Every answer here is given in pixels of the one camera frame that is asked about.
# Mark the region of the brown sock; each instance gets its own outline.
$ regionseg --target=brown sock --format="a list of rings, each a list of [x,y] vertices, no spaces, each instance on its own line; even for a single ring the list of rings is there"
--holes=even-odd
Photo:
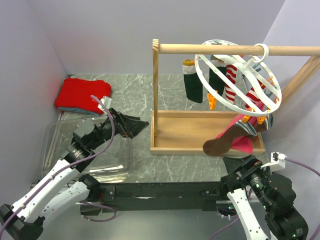
[[[247,135],[247,138],[249,138],[251,141],[254,141],[257,136]]]
[[[203,151],[208,156],[221,156],[230,150],[231,144],[235,138],[246,136],[256,136],[254,127],[249,123],[236,122],[220,138],[208,140],[203,144]]]

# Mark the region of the green sock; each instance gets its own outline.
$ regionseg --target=green sock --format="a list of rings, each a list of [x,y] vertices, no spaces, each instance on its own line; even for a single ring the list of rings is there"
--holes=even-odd
[[[195,63],[187,59],[182,63],[186,97],[195,103],[203,101],[203,85],[196,73]]]
[[[225,66],[218,66],[217,69],[220,70],[220,72],[223,73],[223,75],[227,74],[227,67]],[[209,70],[209,85],[216,91],[218,91],[218,94],[222,96],[224,93],[225,85],[226,83],[217,75],[214,73],[214,71]]]

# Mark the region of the gray cloth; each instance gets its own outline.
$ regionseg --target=gray cloth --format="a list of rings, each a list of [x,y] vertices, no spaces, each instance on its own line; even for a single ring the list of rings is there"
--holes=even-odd
[[[64,106],[60,106],[60,107],[58,107],[58,109],[59,109],[60,111],[63,111],[63,112],[71,112],[71,113],[77,113],[77,114],[90,114],[90,115],[99,116],[99,114],[96,113],[96,112],[83,110],[83,109],[77,108],[77,107],[64,107]]]
[[[274,125],[274,116],[272,115],[272,113],[266,116],[264,124],[267,130],[272,128],[272,126]]]
[[[246,123],[243,123],[241,120],[239,120],[235,123],[235,125],[245,130],[249,135],[252,135],[252,136],[258,135],[254,126],[252,126],[252,124],[248,121]]]

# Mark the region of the plastic container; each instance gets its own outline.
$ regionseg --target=plastic container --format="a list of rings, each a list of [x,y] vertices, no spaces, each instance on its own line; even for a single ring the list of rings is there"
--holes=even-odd
[[[42,179],[60,159],[62,153],[71,144],[73,131],[85,119],[93,119],[94,123],[99,125],[106,116],[55,121],[47,126],[41,151],[39,179]],[[100,152],[106,144],[105,142],[94,152]],[[116,135],[108,150],[97,156],[80,175],[90,174],[95,178],[122,175],[128,173],[132,162],[132,140]]]

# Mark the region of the red towel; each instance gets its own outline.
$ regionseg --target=red towel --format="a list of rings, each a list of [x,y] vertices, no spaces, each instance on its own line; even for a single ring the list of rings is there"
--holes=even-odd
[[[64,80],[58,97],[55,100],[57,108],[78,108],[97,114],[103,112],[98,108],[98,103],[91,95],[102,99],[110,97],[111,86],[103,80],[88,81],[79,78],[67,78]]]

